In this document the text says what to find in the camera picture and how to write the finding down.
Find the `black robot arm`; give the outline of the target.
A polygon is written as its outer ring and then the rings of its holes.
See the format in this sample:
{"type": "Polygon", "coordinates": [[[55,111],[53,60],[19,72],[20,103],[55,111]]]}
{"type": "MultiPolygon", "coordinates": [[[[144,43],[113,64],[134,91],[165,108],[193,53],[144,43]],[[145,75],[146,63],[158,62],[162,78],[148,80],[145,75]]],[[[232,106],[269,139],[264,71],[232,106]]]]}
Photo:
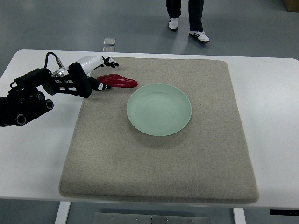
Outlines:
{"type": "Polygon", "coordinates": [[[71,94],[87,97],[91,93],[82,66],[73,63],[64,76],[53,76],[47,68],[49,55],[53,55],[57,64],[62,63],[53,52],[48,52],[43,68],[37,68],[19,78],[11,84],[8,95],[0,98],[0,126],[23,126],[54,108],[54,103],[46,99],[44,93],[38,90],[42,86],[50,94],[71,94]]]}

